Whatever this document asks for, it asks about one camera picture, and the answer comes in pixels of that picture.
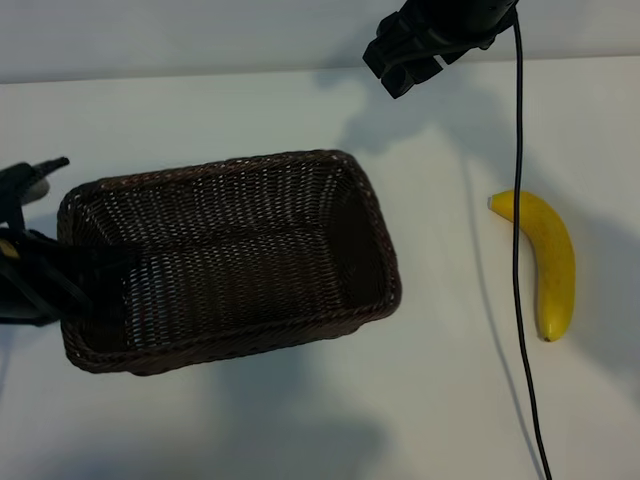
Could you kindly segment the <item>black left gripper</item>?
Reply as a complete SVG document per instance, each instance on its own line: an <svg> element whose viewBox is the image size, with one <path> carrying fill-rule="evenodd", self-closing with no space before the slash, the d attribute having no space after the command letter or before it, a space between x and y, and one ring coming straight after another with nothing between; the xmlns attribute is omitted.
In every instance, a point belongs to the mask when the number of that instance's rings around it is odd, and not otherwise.
<svg viewBox="0 0 640 480"><path fill-rule="evenodd" d="M65 246L35 230L1 229L1 323L48 325L93 311L136 266L126 247Z"/></svg>

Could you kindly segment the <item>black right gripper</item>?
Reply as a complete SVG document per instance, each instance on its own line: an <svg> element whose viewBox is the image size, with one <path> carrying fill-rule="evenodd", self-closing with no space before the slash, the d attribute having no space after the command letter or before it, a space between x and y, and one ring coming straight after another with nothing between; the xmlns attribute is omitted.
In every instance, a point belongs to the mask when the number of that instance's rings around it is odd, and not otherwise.
<svg viewBox="0 0 640 480"><path fill-rule="evenodd" d="M415 60L423 52L455 56L486 49L500 23L499 7L402 7L399 13L379 23L363 54L365 64L382 78L394 99L443 70L433 57Z"/></svg>

